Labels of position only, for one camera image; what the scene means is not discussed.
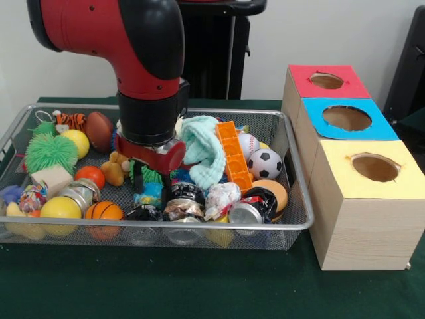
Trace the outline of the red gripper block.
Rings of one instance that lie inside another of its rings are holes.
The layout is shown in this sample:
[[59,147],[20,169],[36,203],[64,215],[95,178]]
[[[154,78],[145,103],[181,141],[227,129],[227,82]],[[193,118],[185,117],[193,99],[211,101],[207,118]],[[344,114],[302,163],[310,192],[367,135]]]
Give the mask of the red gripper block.
[[117,151],[133,159],[133,185],[137,194],[144,192],[143,167],[162,174],[162,182],[165,188],[172,186],[171,172],[178,169],[185,157],[185,143],[173,138],[161,146],[143,146],[133,143],[119,134],[116,135]]

